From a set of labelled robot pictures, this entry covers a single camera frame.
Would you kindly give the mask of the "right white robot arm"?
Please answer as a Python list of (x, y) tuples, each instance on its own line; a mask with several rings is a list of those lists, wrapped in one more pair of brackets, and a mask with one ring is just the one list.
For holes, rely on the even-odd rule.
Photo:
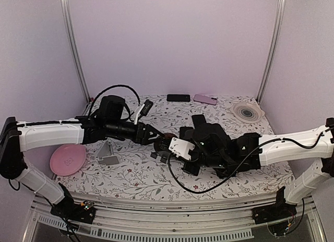
[(277, 193), (270, 208), (274, 219), (281, 219), (305, 196), (333, 176), (333, 118), (307, 131), (261, 135), (245, 133), (231, 139), (219, 124), (203, 123), (186, 132), (183, 170), (198, 175), (202, 166), (214, 168), (220, 177), (259, 170), (280, 162), (306, 160), (315, 162), (290, 185)]

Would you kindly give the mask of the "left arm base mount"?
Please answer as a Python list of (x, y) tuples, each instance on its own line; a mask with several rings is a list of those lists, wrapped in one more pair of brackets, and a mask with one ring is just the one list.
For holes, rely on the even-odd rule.
[(64, 192), (64, 199), (58, 204), (52, 204), (50, 213), (66, 220), (92, 224), (96, 215), (94, 202), (85, 200), (75, 203), (70, 192), (62, 184), (59, 184)]

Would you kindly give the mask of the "black stand wooden base front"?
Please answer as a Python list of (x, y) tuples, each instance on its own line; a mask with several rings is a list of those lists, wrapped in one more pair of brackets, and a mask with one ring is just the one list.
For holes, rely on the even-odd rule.
[(166, 164), (168, 157), (171, 154), (169, 146), (174, 137), (175, 135), (172, 133), (165, 133), (163, 137), (157, 138), (153, 143), (154, 151), (151, 152), (150, 156), (156, 160), (160, 158), (160, 162)]

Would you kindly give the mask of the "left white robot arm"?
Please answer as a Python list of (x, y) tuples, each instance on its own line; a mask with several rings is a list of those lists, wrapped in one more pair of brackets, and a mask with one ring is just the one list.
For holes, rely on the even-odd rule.
[(72, 218), (78, 208), (71, 194), (26, 162), (24, 152), (63, 144), (91, 144), (107, 138), (130, 140), (144, 146), (151, 144), (163, 136), (151, 125), (140, 122), (152, 106), (146, 100), (123, 118), (123, 110), (129, 109), (125, 99), (109, 95), (85, 116), (46, 122), (18, 122), (15, 117), (9, 117), (1, 131), (1, 176), (22, 183), (57, 206), (66, 218)]

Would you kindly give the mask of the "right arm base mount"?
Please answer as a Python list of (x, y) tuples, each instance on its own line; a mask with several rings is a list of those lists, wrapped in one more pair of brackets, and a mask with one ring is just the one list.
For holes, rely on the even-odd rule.
[(252, 209), (252, 219), (255, 224), (262, 224), (296, 216), (296, 206), (306, 195), (303, 189), (281, 187), (273, 204)]

